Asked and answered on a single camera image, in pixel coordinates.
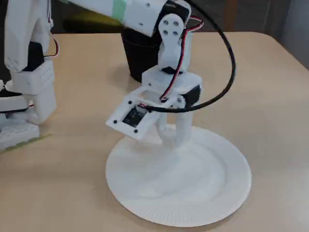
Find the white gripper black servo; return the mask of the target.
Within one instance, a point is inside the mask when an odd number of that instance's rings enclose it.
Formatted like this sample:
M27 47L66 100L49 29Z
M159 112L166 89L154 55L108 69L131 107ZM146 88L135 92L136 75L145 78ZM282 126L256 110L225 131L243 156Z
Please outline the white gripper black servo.
M156 130L162 145L185 145L191 136L192 111L200 109L202 78L192 72L174 77L154 66L142 74L142 85L151 94L149 100L143 101L143 108L149 113L161 113ZM167 124L167 113L177 114L176 130Z

